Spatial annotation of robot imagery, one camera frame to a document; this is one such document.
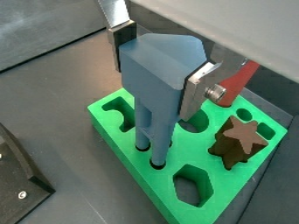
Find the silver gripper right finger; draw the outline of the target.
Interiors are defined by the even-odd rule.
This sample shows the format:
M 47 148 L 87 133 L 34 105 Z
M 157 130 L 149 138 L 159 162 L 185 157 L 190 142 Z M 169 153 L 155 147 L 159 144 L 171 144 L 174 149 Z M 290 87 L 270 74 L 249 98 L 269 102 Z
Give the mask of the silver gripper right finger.
M 219 102 L 227 93 L 221 82 L 246 65 L 247 58 L 225 46 L 215 44 L 210 60 L 191 73 L 185 84 L 181 118 L 189 121 L 206 100 Z

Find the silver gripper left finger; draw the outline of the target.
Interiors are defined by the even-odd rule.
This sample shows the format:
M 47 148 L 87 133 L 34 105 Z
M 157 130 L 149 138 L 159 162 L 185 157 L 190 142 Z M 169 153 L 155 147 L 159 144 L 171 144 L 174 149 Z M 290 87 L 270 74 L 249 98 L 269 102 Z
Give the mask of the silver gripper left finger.
M 98 0 L 107 20 L 117 70 L 121 71 L 119 47 L 137 38 L 137 22 L 130 18 L 126 0 Z

